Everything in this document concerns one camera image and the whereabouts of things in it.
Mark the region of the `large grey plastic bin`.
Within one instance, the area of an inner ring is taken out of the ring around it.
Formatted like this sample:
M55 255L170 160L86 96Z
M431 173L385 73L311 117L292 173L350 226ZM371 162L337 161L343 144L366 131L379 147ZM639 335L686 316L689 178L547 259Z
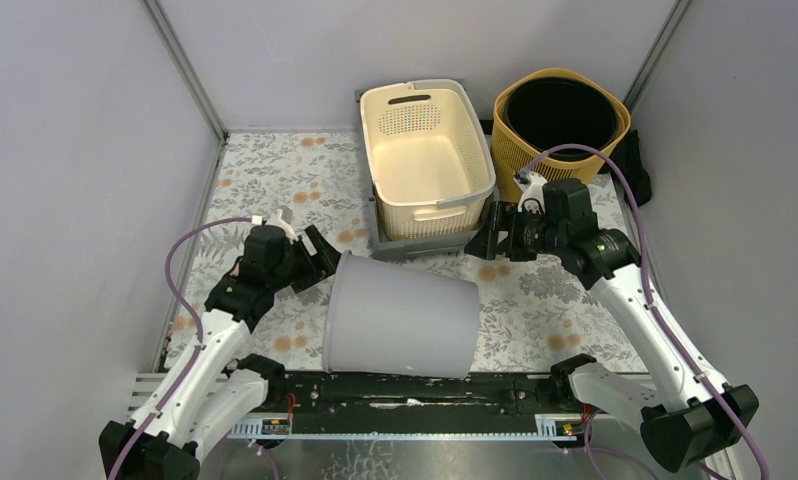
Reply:
M322 368L463 378L476 351L480 307L473 282L346 252L329 298Z

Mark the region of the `black ribbed plastic bin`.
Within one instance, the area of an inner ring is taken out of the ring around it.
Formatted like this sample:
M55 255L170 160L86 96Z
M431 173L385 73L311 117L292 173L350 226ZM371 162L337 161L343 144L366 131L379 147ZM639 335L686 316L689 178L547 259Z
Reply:
M540 152L570 143L600 150L614 140L620 125L605 94L563 77L532 79L517 87L505 102L505 120Z

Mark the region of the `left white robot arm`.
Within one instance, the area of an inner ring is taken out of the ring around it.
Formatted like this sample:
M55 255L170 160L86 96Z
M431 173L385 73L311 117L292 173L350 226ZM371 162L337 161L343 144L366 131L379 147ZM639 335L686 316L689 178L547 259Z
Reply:
M305 291L336 273L341 254L314 226L296 233L284 220L256 218L242 254L194 319L196 335L130 418L99 436L109 479L196 479L216 444L251 410L287 401L285 368L250 354L212 392L277 293Z

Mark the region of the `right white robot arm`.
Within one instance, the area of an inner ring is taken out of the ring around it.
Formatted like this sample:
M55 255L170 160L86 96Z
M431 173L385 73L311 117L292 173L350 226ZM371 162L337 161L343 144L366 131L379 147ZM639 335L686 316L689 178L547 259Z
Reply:
M757 395L731 384L693 346L627 235L599 226L588 187L536 174L517 182L520 200L494 203L465 253L512 262L558 258L620 325L654 384L646 388L580 354L552 366L552 405L572 412L587 404L616 417L668 472L737 444L757 413Z

